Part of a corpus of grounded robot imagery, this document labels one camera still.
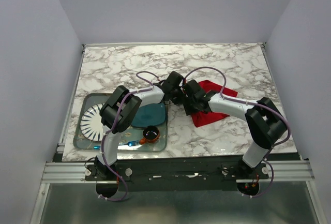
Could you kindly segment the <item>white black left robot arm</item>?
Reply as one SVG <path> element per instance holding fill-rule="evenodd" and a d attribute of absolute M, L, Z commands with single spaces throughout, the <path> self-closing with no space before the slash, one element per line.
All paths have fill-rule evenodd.
<path fill-rule="evenodd" d="M 173 71 L 158 83 L 148 81 L 149 87 L 146 88 L 129 90 L 120 85 L 115 89 L 100 110 L 103 136 L 100 154 L 95 157 L 94 165 L 103 180 L 109 180 L 113 176 L 120 178 L 113 164 L 117 161 L 121 133 L 131 125 L 139 108 L 179 97 L 182 93 L 180 84 L 183 81 L 184 77 Z"/>

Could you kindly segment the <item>red cloth napkin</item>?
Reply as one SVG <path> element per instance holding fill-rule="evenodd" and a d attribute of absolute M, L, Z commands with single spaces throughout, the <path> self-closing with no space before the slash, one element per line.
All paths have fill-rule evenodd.
<path fill-rule="evenodd" d="M 203 88 L 206 92 L 216 91 L 219 93 L 220 90 L 222 89 L 221 85 L 213 83 L 209 80 L 204 80 L 204 81 L 199 82 L 199 86 L 201 88 Z M 234 91 L 227 87 L 223 90 L 223 93 L 225 95 L 231 96 L 231 97 L 237 97 L 237 94 L 238 94 L 237 91 Z M 198 113 L 191 114 L 193 124 L 196 127 L 201 127 L 201 126 L 205 126 L 205 125 L 217 122 L 219 120 L 227 118 L 228 116 L 229 115 L 226 115 L 224 113 L 214 113 L 214 112 L 210 112 L 210 113 L 198 112 Z"/>

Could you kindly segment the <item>blue handled utensil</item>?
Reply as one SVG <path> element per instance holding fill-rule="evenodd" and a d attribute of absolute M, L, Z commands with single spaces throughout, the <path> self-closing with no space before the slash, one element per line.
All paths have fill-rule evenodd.
<path fill-rule="evenodd" d="M 120 143 L 118 146 L 134 147 L 134 146 L 140 146 L 140 143 L 138 140 L 136 140 L 136 141 L 129 141 L 127 143 Z M 94 146 L 93 149 L 99 150 L 101 149 L 101 146 L 100 145 Z"/>

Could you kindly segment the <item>aluminium frame rail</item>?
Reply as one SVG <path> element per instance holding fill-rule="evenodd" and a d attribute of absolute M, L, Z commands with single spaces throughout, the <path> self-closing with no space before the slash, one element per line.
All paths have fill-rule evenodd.
<path fill-rule="evenodd" d="M 314 181 L 313 170 L 309 161 L 271 161 L 267 166 L 268 175 L 271 176 L 271 169 L 274 169 L 274 182 L 307 182 Z M 41 182 L 44 184 L 77 184 L 77 183 L 100 183 L 115 184 L 116 181 L 101 181 L 85 179 L 85 164 L 82 162 L 46 163 Z"/>

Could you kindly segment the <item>black mounting base plate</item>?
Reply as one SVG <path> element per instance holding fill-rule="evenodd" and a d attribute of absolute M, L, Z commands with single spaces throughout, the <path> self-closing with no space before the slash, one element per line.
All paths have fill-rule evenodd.
<path fill-rule="evenodd" d="M 268 179 L 265 164 L 250 169 L 240 155 L 120 159 L 110 171 L 99 160 L 85 169 L 85 180 L 99 191 L 237 190 L 240 181 Z"/>

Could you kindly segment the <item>white blue striped plate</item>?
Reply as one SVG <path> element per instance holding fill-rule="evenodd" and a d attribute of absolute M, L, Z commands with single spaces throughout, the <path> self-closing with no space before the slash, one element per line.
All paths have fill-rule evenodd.
<path fill-rule="evenodd" d="M 80 130 L 82 135 L 90 141 L 101 142 L 103 137 L 103 124 L 101 123 L 100 110 L 102 103 L 88 108 L 80 120 Z"/>

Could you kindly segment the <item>glass rectangular tray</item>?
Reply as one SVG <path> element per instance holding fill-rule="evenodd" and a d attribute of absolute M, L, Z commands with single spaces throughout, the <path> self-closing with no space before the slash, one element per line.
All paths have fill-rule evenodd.
<path fill-rule="evenodd" d="M 101 142 L 93 142 L 88 140 L 87 138 L 82 135 L 81 130 L 80 130 L 80 120 L 83 115 L 83 113 L 93 105 L 102 103 L 104 104 L 106 100 L 110 97 L 109 94 L 104 94 L 104 93 L 92 93 L 86 96 L 83 100 L 82 103 L 82 108 L 81 112 L 79 115 L 79 121 L 76 127 L 74 139 L 73 139 L 73 144 L 74 147 L 80 149 L 80 150 L 85 150 L 85 151 L 98 151 L 94 150 L 93 147 L 100 145 Z M 159 131 L 160 131 L 160 138 L 159 140 L 154 143 L 154 144 L 143 144 L 140 146 L 134 146 L 134 147 L 127 147 L 127 146 L 119 146 L 118 150 L 119 151 L 133 151 L 133 152 L 160 152 L 163 149 L 165 149 L 166 144 L 167 144 L 167 133 L 168 133 L 168 110 L 167 106 L 166 107 L 166 119 L 165 122 L 161 125 L 156 126 Z M 140 141 L 143 138 L 143 130 L 145 128 L 135 128 L 130 126 L 126 131 L 122 133 L 121 140 L 119 143 L 127 143 L 129 141 Z"/>

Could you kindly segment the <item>teal square plate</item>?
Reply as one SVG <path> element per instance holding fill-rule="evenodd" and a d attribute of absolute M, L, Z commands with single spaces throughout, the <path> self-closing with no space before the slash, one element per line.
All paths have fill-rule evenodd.
<path fill-rule="evenodd" d="M 154 103 L 142 106 L 138 109 L 131 126 L 145 128 L 158 126 L 166 121 L 166 107 L 164 103 Z"/>

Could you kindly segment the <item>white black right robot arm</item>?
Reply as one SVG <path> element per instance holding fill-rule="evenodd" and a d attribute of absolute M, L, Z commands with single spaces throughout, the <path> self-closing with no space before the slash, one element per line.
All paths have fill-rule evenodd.
<path fill-rule="evenodd" d="M 269 98 L 248 101 L 216 91 L 206 93 L 202 89 L 196 93 L 185 89 L 184 94 L 183 106 L 189 114 L 222 113 L 247 122 L 253 143 L 232 170 L 243 178 L 252 177 L 271 150 L 291 136 L 287 120 Z"/>

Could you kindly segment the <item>brown ceramic cup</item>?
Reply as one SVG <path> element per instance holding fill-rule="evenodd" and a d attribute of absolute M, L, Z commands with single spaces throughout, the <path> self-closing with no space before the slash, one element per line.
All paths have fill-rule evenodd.
<path fill-rule="evenodd" d="M 160 138 L 160 131 L 156 126 L 147 126 L 143 130 L 143 138 L 139 141 L 140 145 L 143 144 L 154 144 Z"/>

